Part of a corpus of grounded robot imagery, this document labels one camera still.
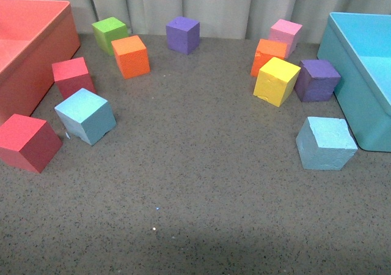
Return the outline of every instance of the light blue cube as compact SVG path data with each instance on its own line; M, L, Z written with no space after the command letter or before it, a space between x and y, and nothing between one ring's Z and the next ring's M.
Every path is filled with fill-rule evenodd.
M66 129L94 145L117 124L107 100L80 89L54 108Z
M345 119L308 117L296 144L304 169L340 170L357 152Z

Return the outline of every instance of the orange cube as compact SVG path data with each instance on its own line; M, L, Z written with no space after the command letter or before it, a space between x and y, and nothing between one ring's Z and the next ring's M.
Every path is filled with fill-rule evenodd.
M251 68L251 76L258 76L259 69L270 59L277 57L284 60L288 44L275 42L261 38L255 51L254 63Z
M147 47L138 35L111 42L117 65L125 79L150 71Z

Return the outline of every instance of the foam cube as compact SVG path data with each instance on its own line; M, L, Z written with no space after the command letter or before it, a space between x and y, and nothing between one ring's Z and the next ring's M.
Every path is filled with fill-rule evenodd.
M301 60L298 79L294 85L302 102L328 101L341 76L327 60Z
M41 173L61 146L42 119L14 114L0 126L0 159L13 167Z
M123 78L129 79L150 72L147 47L138 35L111 43Z
M200 45L200 22L178 16L166 25L167 46L183 54L190 54Z
M304 169L340 170L357 152L345 119L308 117L296 144Z
M116 125L109 102L86 89L78 90L55 110L66 129L90 145Z
M98 46L109 55L114 55L112 41L129 36L126 24L115 17L93 23L92 29Z
M288 44L285 58L288 58L296 48L301 33L301 27L302 25L298 23L293 23L287 20L278 20L278 22L273 24L270 28L269 40Z
M259 70L254 96L281 106L292 93L299 71L295 64L273 57Z
M255 51L254 63L251 68L251 76L258 76L259 69L273 57L284 59L287 53L288 44L276 41L259 40L257 50Z
M83 57L52 64L54 83L64 99L85 88L96 93Z

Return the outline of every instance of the red cube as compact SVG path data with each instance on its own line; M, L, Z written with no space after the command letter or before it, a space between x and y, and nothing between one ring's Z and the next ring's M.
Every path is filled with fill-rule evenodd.
M54 82L64 100L79 89L96 93L95 87L83 57L52 64Z
M41 173L61 146L46 120L14 114L0 126L0 159L13 167Z

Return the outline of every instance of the plastic bin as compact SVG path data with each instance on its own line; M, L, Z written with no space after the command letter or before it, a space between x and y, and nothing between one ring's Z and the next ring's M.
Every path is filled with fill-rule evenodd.
M0 125L31 115L53 85L51 64L80 47L68 1L0 0Z
M318 51L341 75L334 94L358 145L391 152L391 15L329 15Z

